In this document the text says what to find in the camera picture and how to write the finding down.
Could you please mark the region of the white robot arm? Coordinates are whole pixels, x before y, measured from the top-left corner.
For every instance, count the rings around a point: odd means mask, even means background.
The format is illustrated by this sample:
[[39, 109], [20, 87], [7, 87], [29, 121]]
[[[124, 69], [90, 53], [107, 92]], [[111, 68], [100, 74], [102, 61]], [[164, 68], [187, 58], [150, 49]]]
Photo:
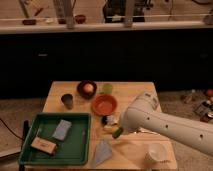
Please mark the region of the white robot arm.
[[158, 105], [155, 94], [142, 92], [120, 115], [120, 126], [128, 133], [145, 128], [213, 156], [212, 124], [158, 112]]

